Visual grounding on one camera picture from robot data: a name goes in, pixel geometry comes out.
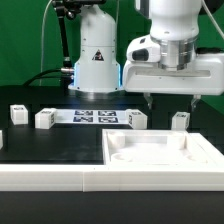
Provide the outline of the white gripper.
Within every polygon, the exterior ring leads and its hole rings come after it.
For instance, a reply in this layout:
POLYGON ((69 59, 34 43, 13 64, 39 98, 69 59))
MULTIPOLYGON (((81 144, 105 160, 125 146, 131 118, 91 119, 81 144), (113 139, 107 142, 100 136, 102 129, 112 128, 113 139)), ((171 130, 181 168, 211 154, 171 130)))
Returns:
POLYGON ((142 92, 149 110, 150 93, 193 95, 191 112, 201 95, 221 95, 224 92, 224 53, 199 54, 183 70, 167 71, 156 63, 129 62, 123 70, 123 87, 127 92, 142 92))

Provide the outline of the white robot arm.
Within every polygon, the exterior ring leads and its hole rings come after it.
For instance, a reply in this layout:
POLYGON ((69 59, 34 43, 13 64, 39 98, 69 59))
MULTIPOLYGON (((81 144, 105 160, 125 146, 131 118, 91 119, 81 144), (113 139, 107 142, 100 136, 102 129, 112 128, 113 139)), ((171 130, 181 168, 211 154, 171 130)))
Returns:
POLYGON ((69 89, 94 99, 119 90, 186 94, 195 104, 203 95, 224 93, 224 53, 198 53, 198 14, 204 0, 135 0, 152 21, 150 33, 132 40, 121 66, 116 56, 115 21, 96 4, 81 13, 81 52, 69 89))

